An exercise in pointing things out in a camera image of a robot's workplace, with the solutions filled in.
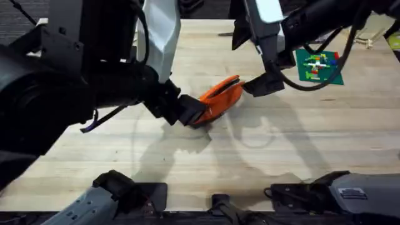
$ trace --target cable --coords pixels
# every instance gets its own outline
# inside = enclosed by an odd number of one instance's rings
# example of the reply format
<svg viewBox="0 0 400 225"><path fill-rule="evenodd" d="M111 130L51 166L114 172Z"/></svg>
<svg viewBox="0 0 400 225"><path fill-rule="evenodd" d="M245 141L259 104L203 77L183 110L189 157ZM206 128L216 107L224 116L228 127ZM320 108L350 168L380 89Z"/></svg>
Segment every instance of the cable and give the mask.
<svg viewBox="0 0 400 225"><path fill-rule="evenodd" d="M150 38L149 38L149 28L148 24L146 21L146 15L144 14L144 11L141 7L139 7L135 2L131 3L132 10L137 13L137 17L139 20L142 22L143 29L144 29L144 38L146 41L146 52L144 53L144 59L140 62L138 62L140 65L144 66L146 65L148 59L149 59L149 52L150 52Z"/></svg>
<svg viewBox="0 0 400 225"><path fill-rule="evenodd" d="M15 224L16 221L20 221L21 219L24 219L24 218L26 218L26 215L17 216L17 217L14 217L12 219L7 219L5 221L0 221L0 224L10 224L11 222L14 222L14 224Z"/></svg>
<svg viewBox="0 0 400 225"><path fill-rule="evenodd" d="M38 22L36 22L32 16L30 16L21 6L21 4L19 4L18 2L16 2L15 0L8 0L10 3L12 3L12 6L14 6L14 8L18 9L19 12L22 13L22 15L24 15L26 17L26 19L29 20L29 22L31 22L33 24L33 26L36 26L36 24Z"/></svg>
<svg viewBox="0 0 400 225"><path fill-rule="evenodd" d="M319 54L323 50L326 49L326 46L328 46L332 40L342 31L342 28L336 29L333 31L331 35L325 40L325 42L317 49L313 50L308 44L303 45L303 48L309 53L309 54Z"/></svg>
<svg viewBox="0 0 400 225"><path fill-rule="evenodd" d="M278 68L277 65L275 65L273 62L271 63L270 68L272 69L273 73L276 73L278 75L281 76L281 78L283 79L283 81L291 86L294 89L300 90L300 91L317 91L320 90L322 88L325 88L327 85L329 85L332 81L334 81L339 75L340 72L342 71L344 65L346 64L346 61L350 55L351 49L353 47L353 42L356 38L356 34L357 34L357 30L358 27L364 22L365 18L364 18L364 13L365 13L365 2L362 2L361 7L359 8L356 17L354 18L354 23L352 25L351 31L350 31L350 35L347 39L347 43L346 46L344 48L343 51L343 56L341 59L339 59L338 65L336 70L330 75L330 77L325 80L324 82L322 82L321 84L317 84L315 86L301 86L296 84L295 82L291 81L290 79L288 79L283 73L282 71Z"/></svg>

